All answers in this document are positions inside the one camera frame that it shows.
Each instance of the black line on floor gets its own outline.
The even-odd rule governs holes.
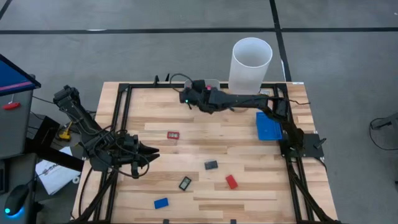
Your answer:
[[[282,28],[282,32],[398,32],[398,27]]]
[[[0,10],[0,20],[3,17],[4,13],[6,13],[8,6],[11,4],[12,0],[7,0],[6,3],[4,3],[3,7]]]
[[[101,30],[0,30],[0,34],[188,34],[229,32],[275,32],[274,28],[175,28],[175,29],[101,29]]]
[[[269,0],[269,4],[271,5],[272,17],[274,18],[276,39],[278,41],[280,59],[282,59],[282,61],[283,61],[284,73],[285,73],[285,81],[286,82],[291,82],[292,81],[292,76],[290,75],[289,63],[287,62],[286,50],[285,50],[285,45],[284,45],[284,38],[282,36],[282,32],[281,32],[281,29],[280,29],[279,17],[278,17],[278,12],[277,12],[277,9],[276,9],[275,0]]]

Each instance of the yellow object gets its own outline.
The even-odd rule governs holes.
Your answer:
[[[62,134],[59,135],[60,139],[65,140],[65,141],[70,141],[70,139],[72,138],[69,134],[69,128],[71,125],[72,125],[72,122],[70,122],[68,128],[66,130],[64,130]]]

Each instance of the blue tray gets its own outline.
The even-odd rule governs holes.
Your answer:
[[[264,112],[256,113],[256,125],[259,140],[273,141],[282,139],[280,124],[269,119]]]

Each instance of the small red object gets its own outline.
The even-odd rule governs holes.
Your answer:
[[[232,175],[227,176],[226,181],[228,182],[228,185],[231,189],[235,189],[238,186]]]
[[[20,103],[9,103],[7,105],[4,105],[2,108],[5,110],[13,110],[17,107],[19,107],[21,104]]]
[[[175,132],[175,131],[169,131],[167,133],[167,138],[168,139],[179,139],[180,138],[180,133]]]

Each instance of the gray carpet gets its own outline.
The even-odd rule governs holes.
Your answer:
[[[398,27],[394,0],[277,0],[287,27]],[[13,0],[0,30],[273,27],[268,1],[251,0]],[[212,34],[0,35],[0,54],[37,76],[34,95],[52,99],[62,86],[79,89],[95,110],[102,83],[151,81],[168,73],[227,80],[233,44],[244,37],[270,43],[274,58],[266,81],[284,81],[273,32]],[[305,82],[324,148],[336,210],[345,223],[396,223],[398,151],[382,151],[369,139],[370,120],[398,111],[398,33],[284,33],[292,80]],[[60,123],[55,106],[34,100],[32,111]],[[397,147],[391,128],[374,133]],[[49,197],[38,222],[69,219],[77,185]]]

